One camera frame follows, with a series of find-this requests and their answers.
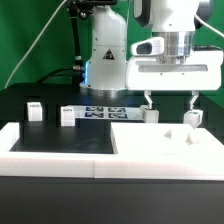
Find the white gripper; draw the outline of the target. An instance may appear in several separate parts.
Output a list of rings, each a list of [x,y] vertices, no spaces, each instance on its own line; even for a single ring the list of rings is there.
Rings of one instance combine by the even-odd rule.
[[[127,65],[126,87],[144,91],[149,109],[153,108],[151,91],[192,91],[192,110],[199,91],[221,86],[222,63],[221,50],[195,51],[184,64],[160,64],[155,57],[132,57]]]

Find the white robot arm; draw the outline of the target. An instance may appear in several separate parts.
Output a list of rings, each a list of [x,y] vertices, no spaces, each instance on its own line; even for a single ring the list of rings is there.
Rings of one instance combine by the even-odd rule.
[[[223,51],[195,46],[197,11],[209,9],[211,0],[133,0],[134,18],[151,36],[131,45],[126,57],[125,21],[98,2],[93,11],[92,56],[86,63],[81,87],[96,93],[124,89],[142,91],[190,91],[221,86]]]

